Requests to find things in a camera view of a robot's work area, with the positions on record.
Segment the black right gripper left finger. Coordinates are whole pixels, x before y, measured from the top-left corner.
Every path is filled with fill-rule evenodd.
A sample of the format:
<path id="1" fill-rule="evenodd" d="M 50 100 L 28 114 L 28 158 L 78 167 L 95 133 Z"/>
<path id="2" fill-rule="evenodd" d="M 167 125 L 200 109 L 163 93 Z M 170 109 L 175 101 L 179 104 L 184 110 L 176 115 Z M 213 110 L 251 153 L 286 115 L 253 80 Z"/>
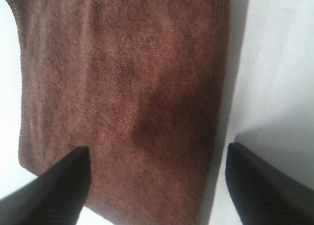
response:
<path id="1" fill-rule="evenodd" d="M 88 147 L 77 147 L 46 172 L 0 200 L 2 225 L 75 225 L 91 184 Z"/>

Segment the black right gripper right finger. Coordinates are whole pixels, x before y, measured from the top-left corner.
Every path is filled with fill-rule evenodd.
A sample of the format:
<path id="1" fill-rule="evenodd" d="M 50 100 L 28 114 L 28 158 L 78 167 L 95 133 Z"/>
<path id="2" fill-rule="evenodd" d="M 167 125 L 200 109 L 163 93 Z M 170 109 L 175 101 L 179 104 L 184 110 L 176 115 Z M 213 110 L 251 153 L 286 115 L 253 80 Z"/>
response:
<path id="1" fill-rule="evenodd" d="M 244 225 L 314 223 L 314 191 L 240 143 L 228 146 L 225 178 Z"/>

